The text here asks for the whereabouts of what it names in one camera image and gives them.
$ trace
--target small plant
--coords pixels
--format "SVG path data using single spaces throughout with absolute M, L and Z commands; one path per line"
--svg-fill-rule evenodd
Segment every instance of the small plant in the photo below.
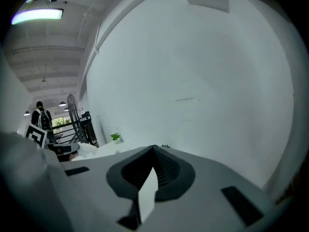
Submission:
M 111 138 L 113 141 L 117 140 L 118 138 L 120 138 L 120 134 L 119 133 L 114 133 L 111 135 Z

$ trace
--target ceiling light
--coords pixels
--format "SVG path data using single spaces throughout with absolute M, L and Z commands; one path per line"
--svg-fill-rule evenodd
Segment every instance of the ceiling light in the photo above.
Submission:
M 33 2 L 33 0 L 27 0 L 26 1 L 26 3 L 32 3 Z
M 63 14 L 62 9 L 39 9 L 26 10 L 14 15 L 12 25 L 29 20 L 36 19 L 61 19 Z

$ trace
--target window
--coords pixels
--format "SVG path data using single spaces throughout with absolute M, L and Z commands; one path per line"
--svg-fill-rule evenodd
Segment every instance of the window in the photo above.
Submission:
M 69 124 L 69 123 L 71 123 L 70 116 L 64 116 L 64 117 L 52 119 L 53 127 L 61 126 L 61 125 Z M 61 127 L 61 128 L 53 129 L 53 132 L 55 134 L 55 133 L 59 133 L 61 131 L 65 131 L 65 130 L 66 130 L 65 128 Z

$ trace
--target black slot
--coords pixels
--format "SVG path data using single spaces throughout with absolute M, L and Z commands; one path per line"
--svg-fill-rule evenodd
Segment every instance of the black slot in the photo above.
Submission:
M 87 167 L 80 167 L 80 168 L 73 168 L 73 169 L 65 170 L 64 172 L 66 172 L 67 176 L 71 176 L 71 175 L 80 174 L 86 171 L 89 171 Z
M 110 167 L 106 180 L 117 196 L 134 200 L 152 168 L 159 185 L 156 202 L 180 198 L 195 179 L 191 164 L 153 145 Z
M 221 192 L 246 226 L 252 225 L 263 217 L 263 214 L 236 187 L 223 188 Z
M 138 198 L 133 200 L 131 210 L 127 217 L 123 217 L 118 221 L 119 224 L 131 229 L 136 230 L 141 225 L 140 208 Z

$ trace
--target ceiling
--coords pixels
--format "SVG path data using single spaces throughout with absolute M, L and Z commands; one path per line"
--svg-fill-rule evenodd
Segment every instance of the ceiling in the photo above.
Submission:
M 3 51 L 19 80 L 45 108 L 57 108 L 71 93 L 76 95 L 81 60 L 98 19 L 115 0 L 38 0 L 22 10 L 62 8 L 60 20 L 32 20 L 12 25 Z

